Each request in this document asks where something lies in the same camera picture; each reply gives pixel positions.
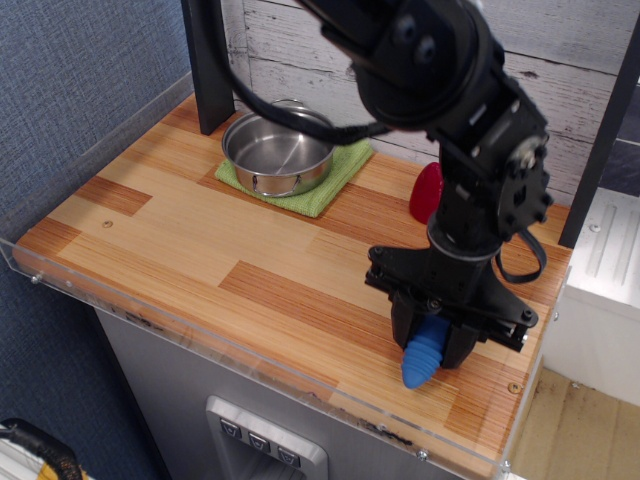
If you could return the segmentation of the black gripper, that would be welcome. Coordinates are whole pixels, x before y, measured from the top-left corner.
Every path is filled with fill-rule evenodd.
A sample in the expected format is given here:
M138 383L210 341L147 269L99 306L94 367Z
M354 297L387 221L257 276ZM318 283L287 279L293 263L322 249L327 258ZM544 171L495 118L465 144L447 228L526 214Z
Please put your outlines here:
M491 258L374 246L366 283L388 294L394 341L405 349L427 315L450 323L441 367L459 368L478 342L520 351L539 317L498 279Z

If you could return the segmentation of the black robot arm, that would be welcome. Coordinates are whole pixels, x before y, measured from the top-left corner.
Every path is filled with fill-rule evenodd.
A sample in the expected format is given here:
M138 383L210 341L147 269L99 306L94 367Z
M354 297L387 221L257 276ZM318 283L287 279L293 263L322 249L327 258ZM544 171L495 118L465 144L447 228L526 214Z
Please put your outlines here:
M537 314L510 290L501 250L552 205L546 120L504 70L504 52L469 1L309 1L323 36L352 62L365 109L439 144L444 188L425 249L375 246L367 283L392 303L403 368L459 367L475 345L520 350Z

